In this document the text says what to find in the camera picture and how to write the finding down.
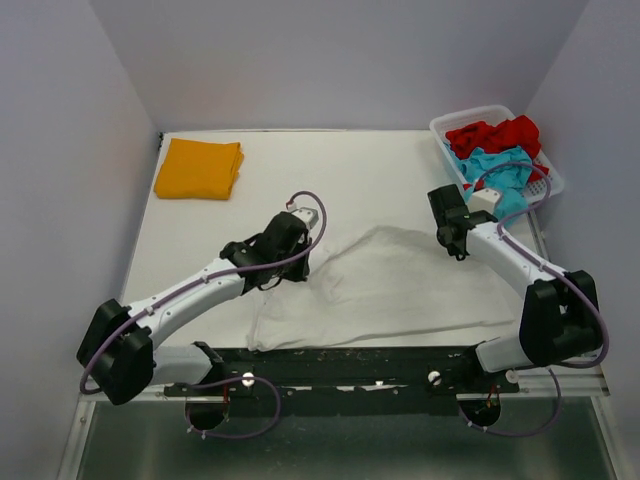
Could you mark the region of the white t-shirt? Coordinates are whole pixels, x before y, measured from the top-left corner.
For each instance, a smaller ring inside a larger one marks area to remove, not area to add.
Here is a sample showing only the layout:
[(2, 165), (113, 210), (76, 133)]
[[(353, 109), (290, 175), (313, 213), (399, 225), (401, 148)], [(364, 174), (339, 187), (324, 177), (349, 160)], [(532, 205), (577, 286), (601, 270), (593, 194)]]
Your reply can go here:
[(511, 325), (519, 297), (490, 267), (448, 256), (428, 233), (376, 226), (311, 255), (304, 282), (263, 294), (254, 350), (421, 340), (432, 333)]

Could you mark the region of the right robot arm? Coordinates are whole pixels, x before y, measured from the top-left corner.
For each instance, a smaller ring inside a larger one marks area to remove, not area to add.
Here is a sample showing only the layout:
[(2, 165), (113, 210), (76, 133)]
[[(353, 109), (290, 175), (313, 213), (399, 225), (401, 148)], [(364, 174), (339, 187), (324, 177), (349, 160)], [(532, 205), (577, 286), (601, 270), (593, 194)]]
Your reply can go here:
[(472, 360), (460, 367), (460, 379), (480, 392), (497, 372), (564, 365), (591, 352), (608, 352), (609, 339), (599, 312), (594, 279), (547, 262), (516, 240), (485, 210), (471, 211), (455, 185), (427, 194), (436, 222), (436, 238), (447, 253), (472, 257), (489, 266), (523, 301), (518, 331), (477, 344)]

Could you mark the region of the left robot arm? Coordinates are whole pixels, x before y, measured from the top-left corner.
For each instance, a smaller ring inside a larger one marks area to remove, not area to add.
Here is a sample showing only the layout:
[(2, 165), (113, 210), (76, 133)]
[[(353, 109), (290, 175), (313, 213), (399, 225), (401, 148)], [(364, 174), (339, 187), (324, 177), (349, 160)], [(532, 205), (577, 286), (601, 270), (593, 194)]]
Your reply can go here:
[(311, 208), (280, 212), (263, 232), (228, 243), (218, 258), (179, 284), (129, 305), (115, 299), (99, 305), (76, 353), (84, 369), (81, 392), (127, 403), (152, 384), (159, 347), (189, 322), (254, 289), (305, 280), (310, 232), (318, 219)]

